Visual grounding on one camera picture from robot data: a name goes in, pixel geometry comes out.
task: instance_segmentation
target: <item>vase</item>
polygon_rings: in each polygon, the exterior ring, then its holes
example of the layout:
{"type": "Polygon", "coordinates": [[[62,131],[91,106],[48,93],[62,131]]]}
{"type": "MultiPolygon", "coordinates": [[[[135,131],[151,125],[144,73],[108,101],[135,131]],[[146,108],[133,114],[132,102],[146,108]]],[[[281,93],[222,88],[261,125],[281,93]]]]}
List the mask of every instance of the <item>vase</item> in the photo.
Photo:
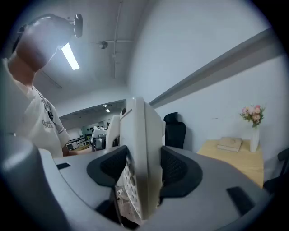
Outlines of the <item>vase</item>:
{"type": "Polygon", "coordinates": [[[256,152],[259,145],[260,131],[259,126],[253,128],[252,137],[250,141],[250,152],[256,152]]]}

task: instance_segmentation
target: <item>table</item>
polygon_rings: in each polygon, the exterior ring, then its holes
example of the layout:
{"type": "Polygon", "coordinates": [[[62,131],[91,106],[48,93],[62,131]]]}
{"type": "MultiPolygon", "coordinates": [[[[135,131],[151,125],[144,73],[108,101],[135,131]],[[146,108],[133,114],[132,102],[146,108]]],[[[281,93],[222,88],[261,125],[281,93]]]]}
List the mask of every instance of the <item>table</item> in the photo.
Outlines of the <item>table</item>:
{"type": "Polygon", "coordinates": [[[87,148],[89,148],[89,144],[87,144],[87,145],[85,145],[83,147],[78,147],[78,148],[74,149],[73,151],[82,151],[82,150],[85,150],[87,148]]]}
{"type": "Polygon", "coordinates": [[[219,140],[208,139],[197,152],[199,155],[227,162],[263,187],[264,166],[260,145],[256,152],[250,152],[250,140],[243,140],[239,152],[218,149],[219,140]]]}

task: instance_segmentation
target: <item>chair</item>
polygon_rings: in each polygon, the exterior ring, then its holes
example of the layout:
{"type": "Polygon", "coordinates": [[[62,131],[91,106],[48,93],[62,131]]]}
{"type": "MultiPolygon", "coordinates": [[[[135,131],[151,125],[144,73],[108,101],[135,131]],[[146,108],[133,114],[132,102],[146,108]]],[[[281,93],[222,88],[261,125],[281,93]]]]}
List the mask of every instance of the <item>chair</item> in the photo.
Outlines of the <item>chair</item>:
{"type": "Polygon", "coordinates": [[[271,180],[267,180],[263,184],[263,188],[266,189],[269,193],[274,193],[278,188],[283,184],[285,177],[287,176],[288,172],[286,172],[286,167],[289,159],[289,148],[285,149],[284,151],[278,154],[278,160],[284,161],[280,176],[273,178],[271,180]]]}
{"type": "Polygon", "coordinates": [[[182,149],[186,136],[186,125],[177,120],[177,112],[167,114],[163,120],[166,122],[165,145],[182,149]]]}

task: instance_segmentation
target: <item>white wall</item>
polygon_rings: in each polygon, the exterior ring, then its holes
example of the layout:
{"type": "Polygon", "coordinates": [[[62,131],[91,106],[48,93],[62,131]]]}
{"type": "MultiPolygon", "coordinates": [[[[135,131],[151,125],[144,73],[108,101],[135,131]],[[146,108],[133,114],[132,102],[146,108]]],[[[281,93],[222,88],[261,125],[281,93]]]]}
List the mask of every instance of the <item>white wall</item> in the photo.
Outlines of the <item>white wall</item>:
{"type": "Polygon", "coordinates": [[[96,120],[99,121],[98,123],[94,123],[94,124],[90,124],[90,125],[84,126],[84,127],[81,128],[81,130],[82,130],[83,134],[91,134],[92,130],[88,130],[87,131],[87,129],[90,129],[90,128],[94,127],[94,126],[96,126],[96,127],[102,126],[102,127],[106,128],[107,127],[107,123],[110,123],[110,121],[112,120],[112,117],[116,116],[116,115],[119,115],[119,114],[120,114],[120,112],[115,111],[115,112],[113,112],[113,113],[111,113],[109,115],[100,116],[100,117],[98,117],[96,119],[96,120]]]}
{"type": "Polygon", "coordinates": [[[129,89],[150,102],[267,28],[245,1],[151,0],[135,38],[129,89]]]}
{"type": "Polygon", "coordinates": [[[66,130],[68,135],[70,136],[70,139],[77,139],[82,135],[81,128],[74,128],[70,130],[66,130]]]}
{"type": "Polygon", "coordinates": [[[119,85],[111,88],[108,87],[106,89],[95,90],[82,95],[75,95],[73,98],[54,102],[53,105],[56,108],[58,116],[60,117],[75,111],[130,97],[131,94],[127,86],[119,85]]]}
{"type": "MultiPolygon", "coordinates": [[[[267,28],[242,1],[151,1],[135,39],[129,89],[151,102],[267,28]]],[[[241,109],[250,104],[266,106],[260,143],[267,180],[279,173],[276,156],[289,146],[287,60],[267,38],[238,55],[201,73],[154,108],[162,118],[180,114],[187,126],[184,149],[197,152],[206,139],[249,139],[252,125],[241,119],[241,109]]]]}
{"type": "Polygon", "coordinates": [[[187,127],[184,149],[197,152],[207,139],[222,136],[250,139],[252,125],[239,113],[250,104],[265,106],[260,144],[264,176],[269,179],[279,173],[277,154],[289,147],[289,82],[285,62],[284,55],[278,56],[158,107],[156,111],[162,118],[177,111],[187,127]]]}

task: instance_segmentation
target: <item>flower bouquet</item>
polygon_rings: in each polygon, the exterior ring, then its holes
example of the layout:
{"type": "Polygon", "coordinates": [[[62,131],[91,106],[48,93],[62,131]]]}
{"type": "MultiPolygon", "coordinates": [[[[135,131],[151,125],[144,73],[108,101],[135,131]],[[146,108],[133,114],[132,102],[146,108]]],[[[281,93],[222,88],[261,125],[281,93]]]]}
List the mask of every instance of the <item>flower bouquet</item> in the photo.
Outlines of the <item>flower bouquet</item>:
{"type": "Polygon", "coordinates": [[[264,119],[264,110],[265,108],[261,107],[260,105],[251,105],[243,108],[243,111],[240,114],[243,119],[247,120],[248,122],[253,122],[252,127],[254,130],[252,131],[252,137],[250,141],[251,152],[255,152],[259,145],[260,132],[258,125],[261,123],[261,120],[264,119]]]}
{"type": "Polygon", "coordinates": [[[265,108],[261,107],[260,105],[256,106],[247,106],[243,108],[242,113],[240,114],[241,117],[243,117],[244,120],[247,120],[248,122],[253,122],[253,128],[256,128],[260,123],[261,120],[264,118],[264,112],[265,108]]]}

